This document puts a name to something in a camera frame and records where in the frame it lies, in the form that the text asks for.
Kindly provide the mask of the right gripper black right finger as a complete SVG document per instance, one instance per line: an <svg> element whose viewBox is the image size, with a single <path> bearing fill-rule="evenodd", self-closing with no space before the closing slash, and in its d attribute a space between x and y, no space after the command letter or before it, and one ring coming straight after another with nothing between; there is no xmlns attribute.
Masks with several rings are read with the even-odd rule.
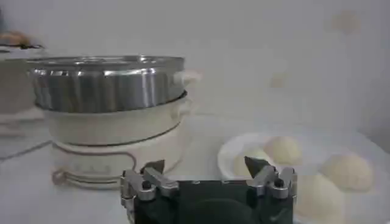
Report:
<svg viewBox="0 0 390 224"><path fill-rule="evenodd" d="M265 159L244 157L245 165L251 175L246 184L257 196L270 194L276 199L297 197L297 173L292 167L285 167L279 172Z"/></svg>

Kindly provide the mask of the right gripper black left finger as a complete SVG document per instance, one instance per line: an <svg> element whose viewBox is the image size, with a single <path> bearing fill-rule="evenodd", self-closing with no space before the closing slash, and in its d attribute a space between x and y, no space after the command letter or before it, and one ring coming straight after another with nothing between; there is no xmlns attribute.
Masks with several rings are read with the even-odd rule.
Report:
<svg viewBox="0 0 390 224"><path fill-rule="evenodd" d="M157 194L164 197L175 197L179 192L179 182L166 178L162 170L165 161L152 161L139 172L125 170L121 176L121 201L137 198L141 201L152 201Z"/></svg>

